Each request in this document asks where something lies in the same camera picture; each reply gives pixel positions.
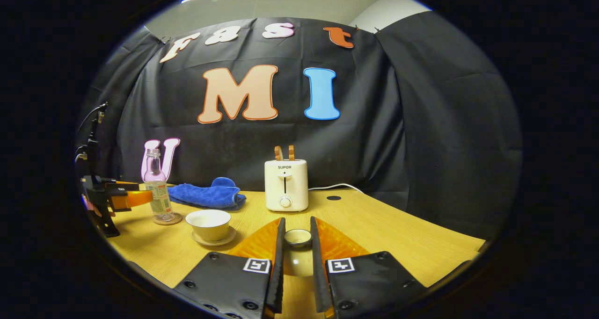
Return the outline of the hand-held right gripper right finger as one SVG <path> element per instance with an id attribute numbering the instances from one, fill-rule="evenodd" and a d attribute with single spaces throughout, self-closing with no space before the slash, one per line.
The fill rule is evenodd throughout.
<path id="1" fill-rule="evenodd" d="M 390 252 L 370 253 L 325 221 L 310 219 L 317 312 L 328 319 L 393 319 L 423 286 Z"/>

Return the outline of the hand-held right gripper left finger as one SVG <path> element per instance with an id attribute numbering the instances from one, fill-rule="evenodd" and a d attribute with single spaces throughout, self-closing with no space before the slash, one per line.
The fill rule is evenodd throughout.
<path id="1" fill-rule="evenodd" d="M 285 231 L 286 219 L 279 217 L 229 253 L 207 253 L 174 290 L 225 317 L 272 319 L 282 312 Z"/>

